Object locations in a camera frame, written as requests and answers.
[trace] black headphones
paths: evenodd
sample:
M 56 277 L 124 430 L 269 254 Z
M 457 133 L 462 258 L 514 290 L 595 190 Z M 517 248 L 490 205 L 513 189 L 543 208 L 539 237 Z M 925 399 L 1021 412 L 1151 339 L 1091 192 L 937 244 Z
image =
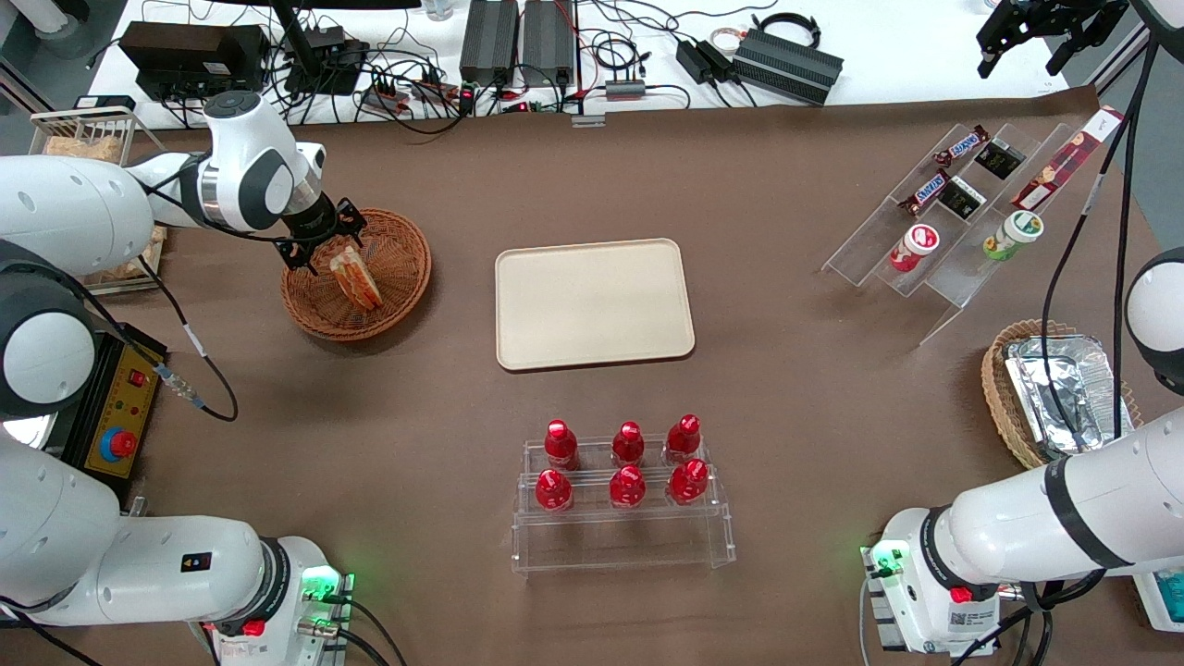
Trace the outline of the black headphones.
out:
M 818 21 L 813 20 L 813 17 L 806 18 L 802 14 L 794 14 L 793 12 L 781 12 L 779 14 L 770 14 L 761 20 L 757 18 L 757 14 L 753 14 L 752 23 L 757 26 L 757 30 L 761 32 L 765 32 L 765 28 L 773 24 L 793 24 L 810 32 L 811 49 L 817 49 L 818 44 L 822 41 L 822 28 L 818 27 Z

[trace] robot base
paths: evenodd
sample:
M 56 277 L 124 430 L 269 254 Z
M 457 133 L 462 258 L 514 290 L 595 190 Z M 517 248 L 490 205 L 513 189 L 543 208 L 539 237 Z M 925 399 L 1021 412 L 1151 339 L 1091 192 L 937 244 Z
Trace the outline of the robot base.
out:
M 869 559 L 873 568 L 887 561 L 893 563 L 893 568 L 899 565 L 900 570 L 893 576 L 871 581 L 871 585 L 873 591 L 876 583 L 883 587 L 893 620 L 910 652 L 948 652 L 957 658 L 974 639 L 995 627 L 999 616 L 999 597 L 996 595 L 986 601 L 967 603 L 951 601 L 950 590 L 933 577 L 921 555 L 921 523 L 928 513 L 926 508 L 907 508 L 888 521 L 883 537 L 871 547 Z M 976 652 L 974 657 L 993 652 L 995 641 Z
M 258 636 L 224 636 L 212 630 L 218 660 L 223 666 L 342 666 L 345 646 L 337 640 L 314 638 L 296 632 L 300 620 L 332 620 L 345 626 L 341 608 L 308 598 L 332 591 L 349 595 L 353 576 L 342 576 L 329 566 L 324 553 L 302 537 L 282 537 L 288 552 L 291 578 L 276 614 Z

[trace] brown table surface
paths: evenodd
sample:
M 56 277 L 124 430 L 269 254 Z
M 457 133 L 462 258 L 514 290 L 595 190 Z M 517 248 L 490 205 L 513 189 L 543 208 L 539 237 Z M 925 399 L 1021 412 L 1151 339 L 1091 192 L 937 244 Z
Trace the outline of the brown table surface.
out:
M 643 113 L 574 130 L 566 117 L 465 121 L 427 145 L 391 124 L 297 129 L 328 148 L 324 187 L 416 220 L 432 248 L 425 301 L 398 328 L 342 346 L 281 303 L 275 250 L 176 232 L 163 275 L 243 405 L 214 422 L 162 395 L 146 437 L 156 514 L 212 514 L 311 538 L 358 574 L 358 598 L 412 666 L 858 664 L 857 547 L 895 512 L 1016 474 L 983 401 L 979 360 L 1040 315 L 1092 173 L 1048 211 L 1047 238 L 1003 267 L 937 338 L 945 309 L 857 290 L 818 267 L 955 122 L 1034 136 L 1080 124 L 1092 91 L 1031 101 Z M 202 149 L 204 132 L 166 134 Z M 1066 271 L 1054 318 L 1109 347 L 1120 179 Z M 1140 214 L 1131 273 L 1157 251 Z M 494 258 L 510 248 L 630 238 L 682 248 L 697 347 L 665 363 L 509 373 L 494 356 Z M 224 406 L 156 293 L 116 313 L 166 341 L 170 365 Z M 1133 345 L 1143 414 L 1179 403 Z M 738 561 L 722 569 L 536 575 L 510 570 L 522 441 L 646 430 L 699 414 L 732 500 Z M 1048 666 L 1180 664 L 1184 638 L 1144 626 L 1127 579 L 1056 613 Z M 377 639 L 363 622 L 363 635 Z M 208 664 L 182 625 L 57 629 L 110 665 Z M 948 664 L 882 653 L 874 664 Z M 1002 657 L 1010 662 L 1014 638 Z M 70 664 L 4 634 L 5 664 Z M 350 664 L 365 664 L 350 654 Z

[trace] yellow control panel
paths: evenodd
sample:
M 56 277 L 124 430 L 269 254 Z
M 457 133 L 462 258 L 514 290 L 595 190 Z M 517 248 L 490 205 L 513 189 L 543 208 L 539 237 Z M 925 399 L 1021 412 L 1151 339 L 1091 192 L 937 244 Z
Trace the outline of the yellow control panel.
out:
M 162 360 L 156 352 L 143 351 L 157 361 Z M 157 382 L 160 377 L 153 372 L 152 365 L 124 346 L 86 452 L 84 468 L 121 479 L 131 476 Z

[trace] beige tray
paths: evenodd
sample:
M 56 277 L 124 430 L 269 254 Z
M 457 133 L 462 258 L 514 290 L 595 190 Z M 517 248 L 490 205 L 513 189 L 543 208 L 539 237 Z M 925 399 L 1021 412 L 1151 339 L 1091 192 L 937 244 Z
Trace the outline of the beige tray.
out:
M 681 357 L 695 347 L 678 245 L 668 238 L 507 250 L 497 363 L 538 370 Z

